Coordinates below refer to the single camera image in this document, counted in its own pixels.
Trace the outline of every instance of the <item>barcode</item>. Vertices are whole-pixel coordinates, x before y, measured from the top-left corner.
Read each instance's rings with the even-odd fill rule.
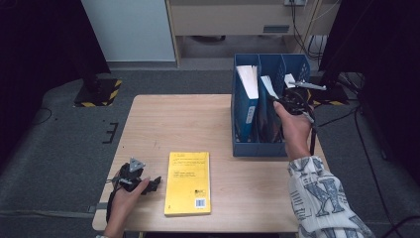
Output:
[[[195,208],[204,208],[206,207],[205,198],[195,198]]]

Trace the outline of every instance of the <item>gray floor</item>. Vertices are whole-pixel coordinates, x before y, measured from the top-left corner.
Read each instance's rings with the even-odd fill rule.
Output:
[[[260,49],[255,48],[259,41],[263,43]],[[85,214],[87,208],[99,200],[136,95],[231,93],[232,53],[284,53],[281,39],[275,37],[241,39],[228,36],[220,43],[202,43],[194,39],[187,39],[185,43],[179,67],[113,68],[112,76],[122,79],[123,83],[112,106],[73,107],[81,80],[49,91],[44,98],[44,109],[40,109],[34,126],[22,138],[7,171],[0,178],[0,210]],[[317,62],[312,64],[313,74],[317,74]],[[351,101],[350,105],[317,107],[318,125],[346,115],[358,105],[358,101]],[[358,122],[389,216],[397,223],[407,216],[420,215],[420,186],[404,168],[382,158],[367,119],[358,114]],[[119,124],[117,133],[111,144],[103,144],[109,140],[107,131],[113,129],[110,123]],[[380,237],[390,225],[354,116],[319,128],[318,135],[330,170],[341,179],[352,208]],[[0,237],[94,237],[97,232],[91,227],[91,214],[87,216],[2,215]],[[399,233],[402,237],[419,237],[420,221],[405,224]]]

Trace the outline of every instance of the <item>left hand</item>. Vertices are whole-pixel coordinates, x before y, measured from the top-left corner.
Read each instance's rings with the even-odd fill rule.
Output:
[[[131,192],[126,191],[122,187],[117,190],[114,200],[112,201],[111,216],[109,217],[108,224],[105,228],[104,236],[110,238],[123,237],[127,217],[129,217],[150,180],[150,177],[145,178]]]
[[[143,179],[131,192],[126,191],[123,187],[118,189],[114,196],[114,200],[112,201],[111,216],[112,214],[119,213],[127,218],[136,205],[143,190],[148,186],[150,179],[150,177]]]

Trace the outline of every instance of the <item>wooden table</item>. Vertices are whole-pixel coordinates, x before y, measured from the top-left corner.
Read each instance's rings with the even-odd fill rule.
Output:
[[[161,176],[157,191],[141,196],[127,230],[168,232],[296,232],[288,194],[287,158],[235,158],[231,95],[139,95],[134,99],[108,178],[134,157],[146,164],[142,178]],[[210,152],[212,213],[163,215],[169,152]],[[317,140],[315,154],[324,160]],[[106,183],[100,202],[107,202]],[[106,210],[93,219],[104,230]]]

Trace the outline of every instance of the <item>sleeve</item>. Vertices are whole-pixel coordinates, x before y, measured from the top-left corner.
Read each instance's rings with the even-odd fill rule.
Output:
[[[319,157],[294,160],[288,170],[299,237],[374,237],[350,209],[340,180],[324,170]]]

